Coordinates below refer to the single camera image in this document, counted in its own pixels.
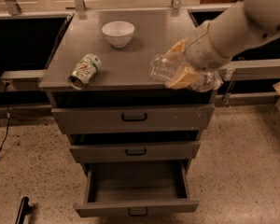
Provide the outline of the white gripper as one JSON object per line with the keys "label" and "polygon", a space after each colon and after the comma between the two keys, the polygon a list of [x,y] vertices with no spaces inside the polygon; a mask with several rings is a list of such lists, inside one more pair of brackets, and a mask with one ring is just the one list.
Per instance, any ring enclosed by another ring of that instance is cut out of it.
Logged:
{"label": "white gripper", "polygon": [[[218,69],[231,61],[214,45],[209,32],[209,22],[194,28],[189,38],[176,42],[165,54],[172,61],[185,61],[197,69]],[[188,88],[202,77],[202,73],[191,66],[180,66],[174,77],[165,83],[168,89]]]}

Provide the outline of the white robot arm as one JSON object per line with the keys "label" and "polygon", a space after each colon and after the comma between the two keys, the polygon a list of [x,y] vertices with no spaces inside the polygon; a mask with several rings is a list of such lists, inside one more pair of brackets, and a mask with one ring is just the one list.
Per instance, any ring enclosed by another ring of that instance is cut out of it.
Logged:
{"label": "white robot arm", "polygon": [[166,58],[178,65],[169,89],[210,91],[220,86],[216,70],[248,49],[280,38],[280,0],[241,0],[192,29]]}

